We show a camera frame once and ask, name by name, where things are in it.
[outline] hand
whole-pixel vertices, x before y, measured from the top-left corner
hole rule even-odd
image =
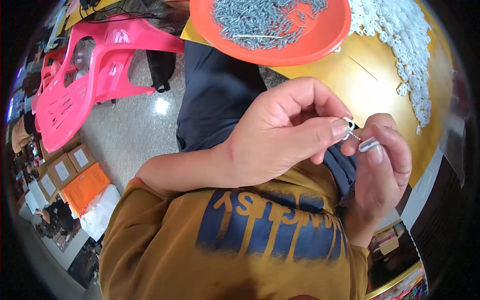
[[[254,100],[216,155],[227,154],[232,186],[264,183],[307,158],[322,163],[347,133],[342,117],[352,115],[326,85],[311,77],[289,80]]]
[[[377,224],[402,198],[412,171],[410,147],[395,129],[391,115],[372,115],[355,134],[363,141],[374,136],[380,145],[360,153],[357,151],[360,141],[350,137],[341,148],[346,156],[358,152],[353,209]]]

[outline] wrist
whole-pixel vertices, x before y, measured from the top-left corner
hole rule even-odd
[[[349,243],[367,248],[380,221],[354,200],[348,209],[344,222],[345,235]]]
[[[231,155],[226,142],[209,149],[209,165],[211,166],[210,179],[214,188],[237,188],[239,180],[235,176]]]

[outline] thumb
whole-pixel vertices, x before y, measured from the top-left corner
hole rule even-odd
[[[348,122],[335,117],[317,117],[288,129],[282,136],[286,155],[296,161],[310,157],[313,163],[321,164],[326,149],[347,134]]]
[[[390,158],[381,144],[369,149],[365,154],[370,167],[370,174],[378,179],[377,182],[385,182],[393,177]]]

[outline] orange plastic crate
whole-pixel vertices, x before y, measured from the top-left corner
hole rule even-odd
[[[78,175],[62,190],[65,201],[72,210],[81,217],[90,202],[100,194],[108,185],[110,179],[105,175],[98,163]]]

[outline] yellow table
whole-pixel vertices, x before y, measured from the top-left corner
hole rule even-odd
[[[396,58],[391,48],[378,36],[352,34],[342,44],[339,53],[332,53],[316,62],[294,67],[270,67],[286,76],[313,76],[324,82],[347,105],[355,122],[362,127],[375,113],[391,114],[397,129],[405,136],[412,150],[413,170],[410,185],[414,187],[432,159],[443,133],[442,120],[448,112],[452,94],[452,59],[445,35],[432,15],[421,5],[427,21],[433,24],[429,32],[431,57],[428,62],[430,124],[416,135],[419,124],[408,98],[397,95],[401,79],[397,75]],[[188,20],[181,38],[210,45]]]
[[[118,1],[120,1],[120,0],[100,0],[98,5],[95,7],[95,10],[96,11],[101,10],[102,8],[105,8],[105,7],[111,5],[115,2],[118,2]],[[72,13],[70,15],[68,15],[69,18],[68,18],[68,21],[67,21],[67,25],[65,26],[65,30],[69,29],[73,25],[80,22],[82,20],[82,17],[85,18],[86,16],[94,13],[93,8],[89,8],[86,11],[84,11],[83,9],[80,10],[80,2],[79,1],[72,1],[72,3],[70,5],[73,5],[75,7],[73,7]]]

